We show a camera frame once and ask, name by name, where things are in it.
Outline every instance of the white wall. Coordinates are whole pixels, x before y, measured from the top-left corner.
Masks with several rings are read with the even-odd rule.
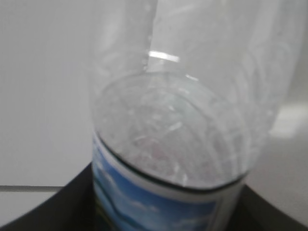
[[[64,186],[91,160],[91,1],[0,1],[0,185]]]

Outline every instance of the plastic water bottle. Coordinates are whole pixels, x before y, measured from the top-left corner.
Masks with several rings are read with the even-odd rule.
[[[96,1],[98,228],[225,229],[286,93],[306,4]]]
[[[94,107],[95,191],[120,230],[218,230],[244,176],[249,136],[236,108],[164,72],[120,78]]]

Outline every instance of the black stand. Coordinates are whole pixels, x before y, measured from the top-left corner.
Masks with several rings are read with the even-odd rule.
[[[89,164],[55,196],[0,231],[92,231],[94,192]],[[239,202],[227,231],[263,231]]]

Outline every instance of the blue label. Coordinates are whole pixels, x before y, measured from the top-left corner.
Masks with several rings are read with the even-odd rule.
[[[209,231],[217,201],[185,202],[150,192],[112,166],[97,142],[93,145],[94,190],[115,227],[122,231]]]

